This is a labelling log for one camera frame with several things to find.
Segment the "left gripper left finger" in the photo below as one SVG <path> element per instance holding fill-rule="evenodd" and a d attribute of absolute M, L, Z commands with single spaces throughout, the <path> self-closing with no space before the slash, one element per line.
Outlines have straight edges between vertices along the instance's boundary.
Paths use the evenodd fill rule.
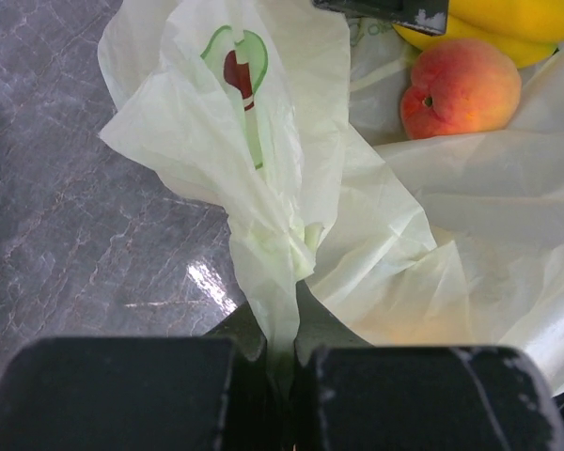
<path fill-rule="evenodd" d="M 0 380 L 0 450 L 277 450 L 247 306 L 195 337 L 51 337 Z"/>

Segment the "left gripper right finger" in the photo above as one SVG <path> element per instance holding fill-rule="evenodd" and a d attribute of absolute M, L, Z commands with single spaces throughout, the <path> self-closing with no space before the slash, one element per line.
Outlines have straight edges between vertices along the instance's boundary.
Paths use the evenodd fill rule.
<path fill-rule="evenodd" d="M 564 396 L 505 346 L 381 346 L 296 288 L 299 450 L 564 450 Z"/>

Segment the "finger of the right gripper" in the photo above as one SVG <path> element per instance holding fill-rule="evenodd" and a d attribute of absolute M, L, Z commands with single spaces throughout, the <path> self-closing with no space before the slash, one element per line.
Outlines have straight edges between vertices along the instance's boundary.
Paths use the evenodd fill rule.
<path fill-rule="evenodd" d="M 448 0 L 313 0 L 312 5 L 347 18 L 391 22 L 428 36 L 447 31 Z"/>

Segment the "smooth yellow fake mango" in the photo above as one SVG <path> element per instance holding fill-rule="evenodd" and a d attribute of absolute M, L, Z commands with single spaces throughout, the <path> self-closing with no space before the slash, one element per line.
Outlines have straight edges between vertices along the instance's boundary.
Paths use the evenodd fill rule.
<path fill-rule="evenodd" d="M 521 69 L 553 55 L 564 42 L 564 0 L 456 0 L 448 3 L 442 36 L 428 36 L 397 24 L 393 28 L 420 51 L 444 40 L 484 40 Z"/>

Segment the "pale green plastic bag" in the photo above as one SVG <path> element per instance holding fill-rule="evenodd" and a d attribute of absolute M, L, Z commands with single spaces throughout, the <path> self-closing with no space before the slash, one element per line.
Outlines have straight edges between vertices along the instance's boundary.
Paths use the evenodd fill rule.
<path fill-rule="evenodd" d="M 564 392 L 564 43 L 497 132 L 409 141 L 412 50 L 308 1 L 126 1 L 98 46 L 113 150 L 223 207 L 274 350 L 295 286 L 372 344 L 524 350 Z"/>

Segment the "orange fake fruit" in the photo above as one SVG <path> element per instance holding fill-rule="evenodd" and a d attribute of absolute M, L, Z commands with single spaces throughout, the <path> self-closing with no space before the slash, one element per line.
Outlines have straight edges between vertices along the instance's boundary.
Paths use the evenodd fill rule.
<path fill-rule="evenodd" d="M 399 105 L 412 140 L 491 132 L 515 114 L 522 78 L 513 61 L 479 39 L 454 39 L 423 51 Z"/>

